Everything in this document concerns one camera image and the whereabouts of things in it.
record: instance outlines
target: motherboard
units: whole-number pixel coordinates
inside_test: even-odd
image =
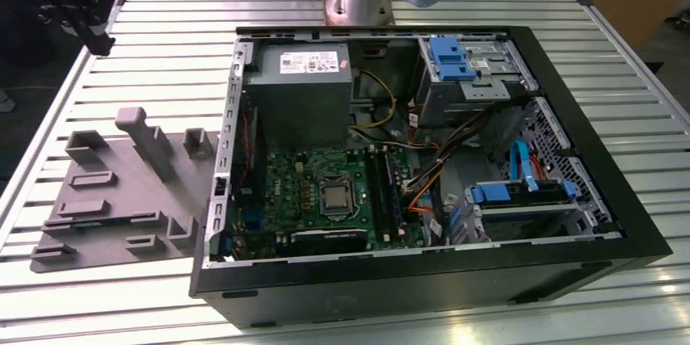
[[[267,159],[261,209],[243,209],[247,259],[388,250],[423,245],[407,213],[402,149],[276,152]]]

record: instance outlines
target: ram slot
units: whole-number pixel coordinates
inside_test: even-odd
[[[394,233],[396,236],[402,236],[404,232],[404,221],[402,219],[402,210],[400,210],[400,193],[398,193],[398,184],[395,182],[395,168],[392,166],[392,161],[390,160],[390,154],[383,153],[384,165],[386,165],[386,178],[387,178],[387,196],[388,199],[388,208],[390,208],[390,217],[394,222],[395,230]]]
[[[388,242],[400,236],[400,199],[395,188],[395,174],[387,153],[376,151],[367,155],[367,184],[374,211],[374,226],[379,239]]]

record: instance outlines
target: open computer tower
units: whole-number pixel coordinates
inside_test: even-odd
[[[528,28],[237,34],[191,284],[231,323],[551,300],[670,254]]]

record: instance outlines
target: power supply label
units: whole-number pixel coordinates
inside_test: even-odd
[[[280,56],[280,74],[338,72],[336,52],[283,53]]]

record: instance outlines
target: metal work surface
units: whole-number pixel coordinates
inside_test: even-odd
[[[245,332],[188,297],[192,259],[32,273],[71,132],[120,135],[112,119],[132,105],[165,133],[216,131],[235,27],[323,22],[320,0],[127,0],[112,55],[80,55],[0,200],[0,343],[687,343],[687,114],[598,11],[572,0],[446,0],[424,11],[394,1],[394,11],[398,25],[532,27],[675,253],[547,303]]]

